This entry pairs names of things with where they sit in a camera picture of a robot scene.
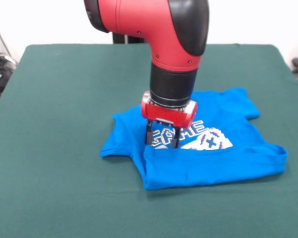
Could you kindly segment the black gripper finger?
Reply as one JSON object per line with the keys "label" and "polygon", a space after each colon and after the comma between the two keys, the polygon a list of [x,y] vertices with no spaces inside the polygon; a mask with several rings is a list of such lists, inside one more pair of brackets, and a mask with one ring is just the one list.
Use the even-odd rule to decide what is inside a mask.
{"label": "black gripper finger", "polygon": [[152,144],[152,139],[153,139],[152,123],[153,121],[148,119],[147,125],[146,125],[146,135],[145,135],[146,144]]}
{"label": "black gripper finger", "polygon": [[179,145],[179,138],[180,138],[180,133],[181,133],[181,128],[180,127],[175,127],[175,135],[172,139],[171,142],[171,148],[177,148]]}

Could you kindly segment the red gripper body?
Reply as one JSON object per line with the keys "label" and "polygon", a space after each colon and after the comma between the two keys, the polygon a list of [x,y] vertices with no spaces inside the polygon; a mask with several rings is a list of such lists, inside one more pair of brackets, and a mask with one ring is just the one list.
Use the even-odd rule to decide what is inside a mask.
{"label": "red gripper body", "polygon": [[161,122],[173,127],[188,128],[196,115],[197,102],[190,100],[182,108],[167,108],[156,104],[149,91],[145,91],[141,101],[141,114],[151,121]]}

